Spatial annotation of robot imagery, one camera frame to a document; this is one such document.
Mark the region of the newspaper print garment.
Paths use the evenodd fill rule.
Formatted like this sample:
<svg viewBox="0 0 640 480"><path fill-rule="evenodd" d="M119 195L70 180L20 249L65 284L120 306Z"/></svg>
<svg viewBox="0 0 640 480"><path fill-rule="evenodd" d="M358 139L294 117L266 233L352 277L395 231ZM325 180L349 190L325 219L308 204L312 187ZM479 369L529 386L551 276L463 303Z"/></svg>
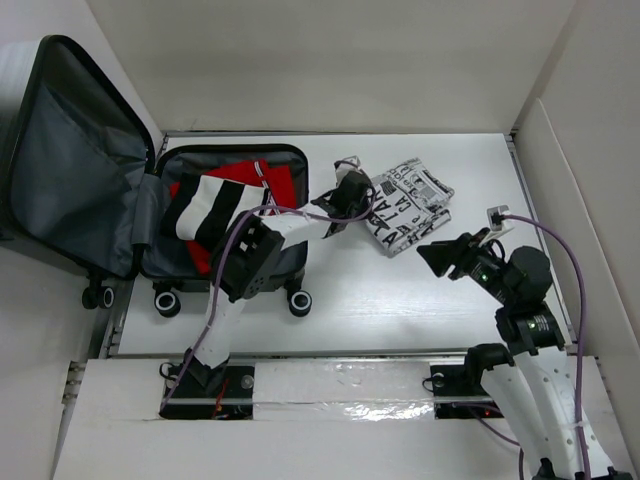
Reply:
<svg viewBox="0 0 640 480"><path fill-rule="evenodd" d="M367 227L385 255L393 258L451 220L455 190L412 158L372 179L373 210Z"/></svg>

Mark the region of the black white striped garment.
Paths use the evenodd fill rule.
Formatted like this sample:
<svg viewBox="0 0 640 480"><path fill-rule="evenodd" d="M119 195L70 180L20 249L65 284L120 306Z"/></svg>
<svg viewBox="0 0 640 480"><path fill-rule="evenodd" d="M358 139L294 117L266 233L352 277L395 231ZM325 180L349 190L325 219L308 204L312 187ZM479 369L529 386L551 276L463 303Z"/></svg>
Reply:
<svg viewBox="0 0 640 480"><path fill-rule="evenodd" d="M211 251L239 213L265 204L267 192L262 186L183 174L170 187L170 203L161 219L160 233L194 241Z"/></svg>

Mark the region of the black white space suitcase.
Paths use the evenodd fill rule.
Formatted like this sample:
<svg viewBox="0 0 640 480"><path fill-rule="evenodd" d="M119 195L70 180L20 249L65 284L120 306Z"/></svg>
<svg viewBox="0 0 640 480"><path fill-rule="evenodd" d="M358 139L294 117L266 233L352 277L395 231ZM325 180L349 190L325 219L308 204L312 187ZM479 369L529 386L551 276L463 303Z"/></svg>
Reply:
<svg viewBox="0 0 640 480"><path fill-rule="evenodd" d="M148 278L164 317L179 293L208 287L186 243L160 233L183 173L264 159L287 166L297 206L308 161L288 144L186 145L157 155L148 129L91 56L49 35L1 49L1 238L88 279L87 309L111 307L113 279Z"/></svg>

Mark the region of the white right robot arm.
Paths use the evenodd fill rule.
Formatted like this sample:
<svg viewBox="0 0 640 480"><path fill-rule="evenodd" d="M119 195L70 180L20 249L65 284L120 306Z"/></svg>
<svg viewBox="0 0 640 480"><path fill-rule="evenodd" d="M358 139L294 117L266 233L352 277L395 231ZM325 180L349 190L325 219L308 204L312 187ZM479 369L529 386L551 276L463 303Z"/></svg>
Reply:
<svg viewBox="0 0 640 480"><path fill-rule="evenodd" d="M531 246L499 257L484 228L417 252L438 277L469 278L500 304L498 343L467 350L462 381L486 392L509 424L535 479L629 479L600 445L576 399L577 361L565 349L545 298L553 279L545 253Z"/></svg>

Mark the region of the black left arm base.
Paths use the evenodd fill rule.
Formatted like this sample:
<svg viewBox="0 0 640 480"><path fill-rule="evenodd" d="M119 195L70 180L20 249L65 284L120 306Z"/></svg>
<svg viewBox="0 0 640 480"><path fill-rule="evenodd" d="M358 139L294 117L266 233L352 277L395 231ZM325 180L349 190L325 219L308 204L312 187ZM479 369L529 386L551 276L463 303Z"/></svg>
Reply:
<svg viewBox="0 0 640 480"><path fill-rule="evenodd" d="M228 366L211 392L186 373L159 415L167 420L250 420L254 384L253 365Z"/></svg>

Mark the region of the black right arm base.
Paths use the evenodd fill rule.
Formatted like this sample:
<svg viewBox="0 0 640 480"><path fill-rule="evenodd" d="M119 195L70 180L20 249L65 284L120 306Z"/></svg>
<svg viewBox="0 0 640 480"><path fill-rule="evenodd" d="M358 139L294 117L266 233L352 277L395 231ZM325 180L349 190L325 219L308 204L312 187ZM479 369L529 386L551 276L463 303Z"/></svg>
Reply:
<svg viewBox="0 0 640 480"><path fill-rule="evenodd" d="M422 386L433 396L437 420L503 417L483 388L467 378L461 364L431 364Z"/></svg>

